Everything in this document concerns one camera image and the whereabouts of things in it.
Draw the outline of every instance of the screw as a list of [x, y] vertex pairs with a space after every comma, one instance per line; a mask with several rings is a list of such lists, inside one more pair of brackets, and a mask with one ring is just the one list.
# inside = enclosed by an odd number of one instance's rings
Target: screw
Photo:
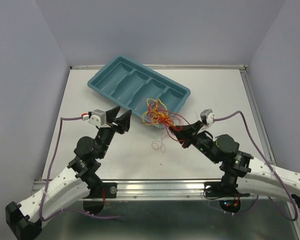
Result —
[[117, 192], [117, 189], [115, 186], [110, 187], [110, 193], [115, 194]]
[[210, 186], [210, 185], [206, 186], [204, 190], [205, 190], [207, 193], [211, 193], [211, 192], [212, 192], [211, 186]]

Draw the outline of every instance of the red wire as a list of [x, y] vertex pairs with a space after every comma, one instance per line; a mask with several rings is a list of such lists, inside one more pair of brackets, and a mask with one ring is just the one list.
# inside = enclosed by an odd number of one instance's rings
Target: red wire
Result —
[[[169, 111], [166, 108], [163, 108], [163, 106], [161, 106], [160, 103], [158, 103], [156, 101], [153, 101], [152, 103], [150, 103], [147, 106], [147, 111], [148, 111], [148, 113], [146, 114], [146, 119], [148, 121], [144, 121], [142, 123], [143, 124], [153, 123], [154, 125], [156, 125], [156, 124], [164, 125], [164, 127], [166, 129], [166, 133], [167, 133], [163, 138], [161, 138], [161, 141], [155, 140], [155, 141], [152, 142], [152, 148], [153, 149], [155, 149], [155, 150], [160, 149], [162, 152], [164, 152], [165, 149], [162, 150], [162, 148], [166, 147], [166, 146], [164, 145], [163, 140], [167, 136], [169, 136], [172, 140], [174, 140], [176, 142], [183, 143], [185, 141], [183, 139], [182, 140], [175, 139], [174, 138], [175, 135], [170, 130], [170, 127], [172, 127], [173, 130], [176, 131], [176, 132], [181, 131], [182, 130], [182, 126], [183, 126], [183, 120], [187, 124], [190, 125], [190, 123], [182, 115], [177, 114], [177, 113], [172, 112], [172, 111]], [[156, 112], [164, 113], [165, 116], [164, 117], [162, 117], [161, 115], [157, 116]], [[175, 121], [178, 122], [179, 127], [174, 126]]]
[[235, 204], [238, 204], [239, 203], [239, 201], [240, 201], [240, 194], [239, 194], [239, 198], [238, 198], [238, 201], [236, 201], [236, 203]]
[[104, 188], [101, 190], [101, 193], [102, 193], [103, 206], [105, 206], [105, 203], [106, 203], [106, 191], [105, 191]]

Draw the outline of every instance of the white robotic arm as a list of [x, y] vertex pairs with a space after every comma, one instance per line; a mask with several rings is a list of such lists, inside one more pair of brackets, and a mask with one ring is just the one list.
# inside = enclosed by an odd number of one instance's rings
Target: white robotic arm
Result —
[[96, 175], [101, 166], [97, 159], [105, 157], [115, 133], [124, 134], [130, 128], [132, 111], [117, 117], [119, 110], [120, 107], [106, 112], [95, 110], [79, 117], [78, 119], [89, 120], [89, 123], [98, 128], [96, 137], [80, 138], [74, 150], [75, 158], [55, 179], [51, 182], [47, 179], [45, 187], [38, 192], [19, 203], [11, 202], [5, 207], [6, 222], [18, 240], [35, 239], [42, 231], [44, 222], [67, 210], [69, 205], [87, 197], [92, 191], [103, 195], [106, 184]]
[[207, 131], [214, 121], [225, 120], [236, 114], [241, 114], [251, 137], [240, 111], [229, 117], [214, 119], [212, 110], [207, 109], [200, 114], [201, 121], [186, 126], [170, 127], [183, 148], [193, 145], [213, 163], [221, 163], [220, 170], [224, 172], [222, 180], [210, 186], [207, 193], [214, 192], [214, 197], [218, 194], [257, 194], [292, 202], [294, 206], [296, 202], [300, 208], [300, 173], [272, 166], [266, 159], [262, 161], [240, 151], [239, 143], [227, 134], [214, 139]]

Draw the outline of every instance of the white corner wall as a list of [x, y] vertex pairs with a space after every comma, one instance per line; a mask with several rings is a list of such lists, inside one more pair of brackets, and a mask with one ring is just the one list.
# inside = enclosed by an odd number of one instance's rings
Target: white corner wall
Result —
[[48, 154], [69, 73], [34, 0], [0, 0], [0, 240], [5, 206], [31, 193]]
[[248, 64], [284, 0], [36, 0], [70, 66]]
[[300, 0], [286, 0], [248, 75], [278, 165], [300, 172]]

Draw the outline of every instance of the purple cable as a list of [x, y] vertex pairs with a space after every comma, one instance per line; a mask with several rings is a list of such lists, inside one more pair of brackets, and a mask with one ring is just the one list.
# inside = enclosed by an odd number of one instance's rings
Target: purple cable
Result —
[[280, 182], [280, 184], [282, 185], [284, 191], [286, 192], [286, 194], [288, 195], [288, 198], [293, 206], [293, 210], [294, 210], [294, 218], [290, 218], [288, 216], [286, 216], [286, 214], [275, 204], [275, 202], [271, 199], [271, 197], [268, 197], [270, 200], [272, 200], [273, 204], [275, 205], [275, 207], [279, 210], [279, 212], [288, 220], [294, 222], [298, 219], [298, 208], [297, 205], [295, 203], [295, 201], [293, 200], [291, 193], [289, 192], [289, 190], [287, 189], [285, 183], [282, 181], [281, 177], [275, 172], [274, 168], [272, 167], [272, 165], [270, 164], [270, 162], [268, 162], [268, 160], [266, 159], [266, 157], [263, 155], [263, 153], [261, 152], [261, 150], [259, 149], [259, 147], [257, 146], [256, 142], [254, 141], [254, 139], [251, 136], [250, 130], [248, 128], [248, 124], [246, 121], [246, 118], [244, 116], [244, 114], [242, 113], [242, 111], [236, 111], [233, 114], [226, 116], [226, 117], [222, 117], [222, 118], [215, 118], [214, 121], [215, 122], [220, 122], [223, 120], [227, 120], [232, 118], [233, 116], [240, 114], [246, 129], [246, 132], [248, 133], [248, 136], [253, 144], [253, 146], [255, 147], [255, 149], [257, 150], [257, 152], [260, 154], [260, 156], [262, 157], [262, 159], [264, 160], [265, 164], [270, 168], [270, 170], [273, 172], [273, 174], [275, 175], [275, 177], [278, 179], [278, 181]]
[[[55, 158], [56, 158], [56, 154], [57, 154], [57, 150], [58, 150], [58, 146], [59, 146], [59, 141], [60, 141], [60, 137], [61, 137], [61, 130], [62, 130], [62, 122], [63, 121], [74, 121], [74, 120], [80, 120], [80, 119], [83, 119], [83, 117], [79, 116], [79, 117], [72, 117], [72, 118], [64, 118], [64, 117], [60, 118], [59, 133], [58, 133], [58, 137], [56, 139], [54, 153], [53, 153], [53, 156], [52, 156], [49, 168], [48, 168], [48, 173], [46, 175], [46, 180], [45, 180], [45, 185], [44, 185], [44, 192], [45, 193], [47, 193], [47, 191], [48, 191], [51, 169], [52, 169], [52, 165], [54, 164], [54, 161], [55, 161]], [[39, 216], [40, 216], [40, 220], [42, 222], [49, 221], [50, 219], [54, 218], [58, 214], [60, 214], [62, 212], [65, 212], [65, 211], [80, 213], [80, 214], [83, 214], [83, 215], [86, 215], [86, 216], [89, 216], [89, 217], [92, 217], [92, 218], [95, 218], [95, 219], [109, 220], [109, 219], [120, 218], [120, 216], [95, 216], [95, 215], [89, 214], [89, 213], [87, 213], [85, 211], [76, 210], [76, 209], [70, 209], [70, 208], [66, 208], [66, 209], [63, 209], [63, 210], [58, 210], [55, 213], [53, 213], [52, 215], [50, 215], [49, 217], [44, 218], [44, 216], [43, 216], [43, 209], [44, 209], [45, 199], [46, 199], [46, 194], [43, 194], [42, 198], [41, 198], [40, 208], [39, 208]]]

